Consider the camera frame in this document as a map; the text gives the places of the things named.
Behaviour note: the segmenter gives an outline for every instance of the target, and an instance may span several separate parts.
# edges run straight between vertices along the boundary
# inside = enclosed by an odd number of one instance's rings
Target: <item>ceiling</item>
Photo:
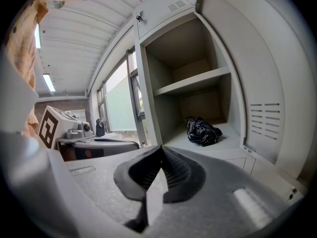
[[[57,95],[83,95],[111,39],[144,0],[67,1],[40,25],[36,92],[50,96],[42,74],[49,73]]]

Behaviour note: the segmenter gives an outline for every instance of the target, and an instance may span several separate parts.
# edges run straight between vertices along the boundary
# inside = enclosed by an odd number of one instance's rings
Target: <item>person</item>
[[[29,3],[23,8],[22,14],[10,29],[4,44],[9,61],[33,90],[35,90],[34,64],[36,55],[34,32],[37,25],[48,13],[47,1],[49,0],[29,0]],[[22,134],[39,139],[34,130],[38,125],[39,122],[33,108]]]

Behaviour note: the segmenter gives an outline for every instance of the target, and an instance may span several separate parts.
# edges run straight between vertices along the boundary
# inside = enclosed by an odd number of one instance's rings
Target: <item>orange shirt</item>
[[[38,24],[47,14],[46,3],[38,0],[32,1],[23,11],[14,27],[12,28],[5,47],[9,61],[15,65],[23,79],[35,90],[34,64],[36,44],[34,32]],[[33,128],[39,122],[32,109],[27,123]]]

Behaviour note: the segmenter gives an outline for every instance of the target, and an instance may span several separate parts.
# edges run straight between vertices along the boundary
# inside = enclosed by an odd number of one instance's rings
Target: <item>fluorescent light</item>
[[[36,26],[34,35],[35,35],[36,48],[40,49],[41,48],[41,39],[40,39],[40,27],[39,27],[39,25]]]
[[[55,88],[52,84],[52,81],[51,81],[51,77],[49,74],[43,74],[43,77],[44,77],[44,80],[46,82],[46,84],[48,85],[49,89],[51,92],[55,92]]]

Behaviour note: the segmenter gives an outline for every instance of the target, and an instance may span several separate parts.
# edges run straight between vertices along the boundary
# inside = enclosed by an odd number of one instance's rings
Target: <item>black plastic bag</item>
[[[201,117],[187,117],[187,135],[189,141],[201,146],[208,146],[218,143],[222,132],[213,127]]]

